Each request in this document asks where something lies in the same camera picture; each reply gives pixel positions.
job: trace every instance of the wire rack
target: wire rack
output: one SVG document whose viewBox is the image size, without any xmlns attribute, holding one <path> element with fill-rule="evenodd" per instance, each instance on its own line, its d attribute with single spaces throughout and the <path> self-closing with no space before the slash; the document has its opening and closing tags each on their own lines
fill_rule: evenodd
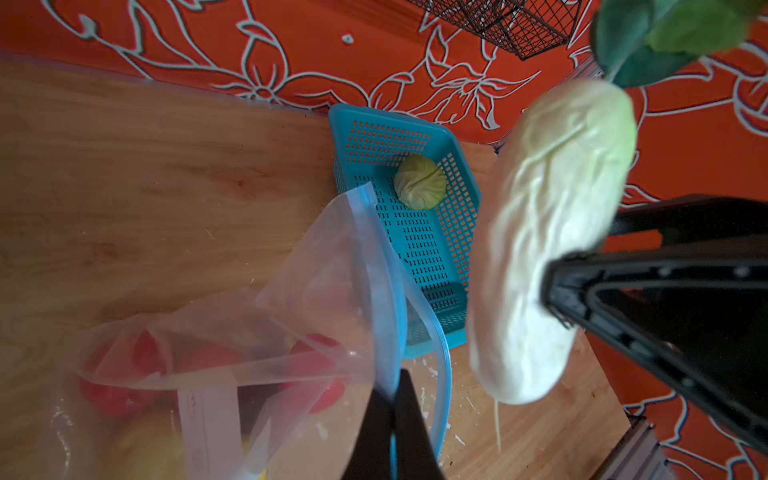
<svg viewBox="0 0 768 480">
<path fill-rule="evenodd" d="M 582 0 L 409 0 L 521 60 L 571 39 Z"/>
</svg>

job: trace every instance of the wooden cutting board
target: wooden cutting board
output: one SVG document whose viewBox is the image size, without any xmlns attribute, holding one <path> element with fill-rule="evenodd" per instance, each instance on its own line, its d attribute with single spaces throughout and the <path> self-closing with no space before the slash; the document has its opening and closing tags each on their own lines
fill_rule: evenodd
<svg viewBox="0 0 768 480">
<path fill-rule="evenodd" d="M 336 195 L 323 117 L 83 73 L 0 63 L 3 478 L 44 478 L 48 385 L 76 332 L 263 285 Z M 492 149 L 462 148 L 482 187 Z M 452 357 L 449 478 L 589 478 L 627 429 L 579 336 L 552 393 L 501 407 L 500 453 L 467 349 Z M 428 412 L 434 359 L 404 365 Z"/>
</svg>

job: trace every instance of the blue plastic basket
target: blue plastic basket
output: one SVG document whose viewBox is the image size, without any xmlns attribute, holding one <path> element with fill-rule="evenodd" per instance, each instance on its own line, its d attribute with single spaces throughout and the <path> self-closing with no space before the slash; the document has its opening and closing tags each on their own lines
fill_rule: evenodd
<svg viewBox="0 0 768 480">
<path fill-rule="evenodd" d="M 480 190 L 456 137 L 440 125 L 373 108 L 336 104 L 329 119 L 336 187 L 343 193 L 373 183 L 379 219 L 395 252 L 435 310 L 449 348 L 463 345 L 469 249 Z M 445 199 L 433 210 L 410 210 L 397 199 L 392 181 L 410 154 L 433 159 L 448 179 Z M 410 323 L 406 358 L 431 351 L 422 323 Z"/>
</svg>

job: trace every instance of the green leaf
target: green leaf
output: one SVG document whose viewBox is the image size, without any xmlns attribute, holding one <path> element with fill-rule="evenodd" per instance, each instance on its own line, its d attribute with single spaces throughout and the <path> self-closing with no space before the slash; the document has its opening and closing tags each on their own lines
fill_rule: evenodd
<svg viewBox="0 0 768 480">
<path fill-rule="evenodd" d="M 643 45 L 622 64 L 614 77 L 614 83 L 622 88 L 653 84 L 664 80 L 697 58 L 698 55 L 687 53 L 652 51 L 647 45 Z"/>
<path fill-rule="evenodd" d="M 593 19 L 592 51 L 607 78 L 640 48 L 653 25 L 677 0 L 604 0 L 600 17 Z"/>
<path fill-rule="evenodd" d="M 713 28 L 713 22 L 709 21 L 707 32 L 712 34 L 714 29 L 714 38 L 698 43 L 698 30 L 691 26 L 695 22 L 684 22 L 680 17 L 677 22 L 674 21 L 674 16 L 678 15 L 674 14 L 677 6 L 688 2 L 723 2 L 735 15 L 745 18 L 747 24 L 760 13 L 764 5 L 768 5 L 768 0 L 604 0 L 599 15 L 595 15 L 592 20 L 590 45 L 606 79 L 625 87 L 654 83 L 673 74 L 698 56 L 708 55 L 720 45 L 737 41 L 727 25 L 717 24 Z M 646 45 L 647 37 L 657 25 L 663 23 L 667 26 L 654 32 L 653 43 L 663 51 L 654 52 Z M 682 28 L 684 31 L 695 31 L 695 36 L 675 30 L 680 26 L 685 26 Z M 678 37 L 679 41 L 688 41 L 685 45 L 693 45 L 691 48 L 686 47 L 689 53 L 677 50 L 679 45 L 674 48 L 662 46 L 668 38 L 678 41 Z M 713 46 L 714 50 L 700 53 Z"/>
<path fill-rule="evenodd" d="M 749 34 L 751 18 L 734 9 L 736 3 L 683 0 L 653 27 L 646 43 L 654 51 L 695 55 L 738 47 Z"/>
</svg>

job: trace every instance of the ziplock bag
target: ziplock bag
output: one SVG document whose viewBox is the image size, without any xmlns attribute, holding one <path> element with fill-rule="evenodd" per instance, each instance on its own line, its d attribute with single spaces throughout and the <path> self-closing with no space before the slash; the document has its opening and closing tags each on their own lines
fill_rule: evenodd
<svg viewBox="0 0 768 480">
<path fill-rule="evenodd" d="M 88 330 L 54 376 L 54 478 L 339 478 L 371 388 L 397 389 L 415 316 L 450 384 L 445 337 L 404 275 L 366 185 L 328 204 L 260 292 Z"/>
</svg>

